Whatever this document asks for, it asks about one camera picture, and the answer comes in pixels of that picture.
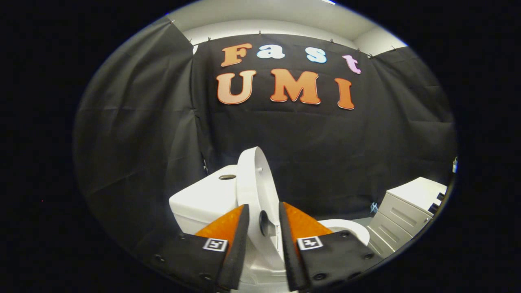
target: toilet tank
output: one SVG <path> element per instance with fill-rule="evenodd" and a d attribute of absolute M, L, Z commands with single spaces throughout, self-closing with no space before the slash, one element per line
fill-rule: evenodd
<path fill-rule="evenodd" d="M 238 207 L 237 165 L 226 166 L 174 194 L 170 209 L 184 233 L 195 234 Z"/>

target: orange letter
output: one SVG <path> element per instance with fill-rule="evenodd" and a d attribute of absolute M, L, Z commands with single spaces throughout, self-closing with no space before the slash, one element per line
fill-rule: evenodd
<path fill-rule="evenodd" d="M 246 56 L 245 48 L 251 49 L 251 48 L 253 48 L 253 46 L 249 43 L 246 43 L 246 44 L 222 49 L 222 51 L 225 53 L 225 61 L 223 63 L 221 63 L 221 66 L 226 67 L 229 65 L 233 65 L 233 64 L 242 62 L 242 60 L 237 58 L 237 56 L 241 56 L 241 57 Z"/>
<path fill-rule="evenodd" d="M 351 102 L 351 82 L 341 78 L 334 79 L 338 83 L 338 90 L 340 92 L 340 100 L 338 106 L 342 109 L 352 110 L 355 108 Z"/>
<path fill-rule="evenodd" d="M 287 69 L 273 69 L 271 74 L 275 75 L 275 93 L 271 96 L 274 102 L 285 102 L 288 97 L 284 94 L 284 88 L 290 95 L 292 101 L 296 101 L 302 91 L 300 101 L 305 104 L 320 104 L 317 94 L 318 74 L 311 71 L 304 71 L 298 81 L 295 81 Z"/>
<path fill-rule="evenodd" d="M 238 95 L 231 94 L 231 79 L 235 76 L 233 73 L 229 74 L 221 74 L 217 76 L 217 81 L 219 84 L 217 85 L 217 98 L 221 103 L 232 105 L 232 104 L 240 104 L 252 95 L 252 83 L 253 76 L 257 72 L 254 70 L 246 70 L 239 73 L 242 76 L 242 92 Z"/>

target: toilet seat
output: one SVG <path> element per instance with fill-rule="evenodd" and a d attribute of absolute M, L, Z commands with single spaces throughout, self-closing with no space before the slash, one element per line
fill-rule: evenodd
<path fill-rule="evenodd" d="M 338 232 L 342 230 L 349 230 L 351 233 L 356 236 L 360 242 L 362 242 L 365 246 L 369 243 L 369 231 L 366 227 L 360 225 L 357 222 L 348 221 L 344 219 L 327 219 L 318 221 L 322 225 L 328 227 L 333 232 Z"/>

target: gray floor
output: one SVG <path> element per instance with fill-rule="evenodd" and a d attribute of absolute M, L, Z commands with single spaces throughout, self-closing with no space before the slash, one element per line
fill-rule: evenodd
<path fill-rule="evenodd" d="M 367 226 L 369 226 L 369 223 L 371 222 L 372 219 L 373 218 L 369 217 L 369 218 L 353 219 L 351 221 L 359 223 L 360 225 L 362 225 L 364 227 L 367 227 Z"/>

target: orange gripper pad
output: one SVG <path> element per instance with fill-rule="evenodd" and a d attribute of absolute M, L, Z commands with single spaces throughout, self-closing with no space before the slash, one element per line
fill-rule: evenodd
<path fill-rule="evenodd" d="M 312 236 L 322 236 L 333 233 L 326 226 L 319 223 L 317 220 L 312 218 L 310 215 L 297 209 L 296 207 L 284 203 L 286 208 L 286 214 L 288 215 L 288 222 L 290 223 L 291 236 L 295 251 L 299 254 L 297 249 L 297 238 L 305 238 Z"/>
<path fill-rule="evenodd" d="M 231 210 L 230 212 L 222 215 L 217 220 L 211 222 L 210 224 L 208 224 L 208 226 L 195 233 L 195 235 L 206 238 L 217 238 L 227 240 L 228 252 L 226 253 L 226 255 L 228 255 L 233 244 L 235 231 L 237 230 L 237 226 L 239 224 L 239 217 L 242 213 L 243 207 L 244 205 L 241 205 L 240 207 L 237 207 Z"/>

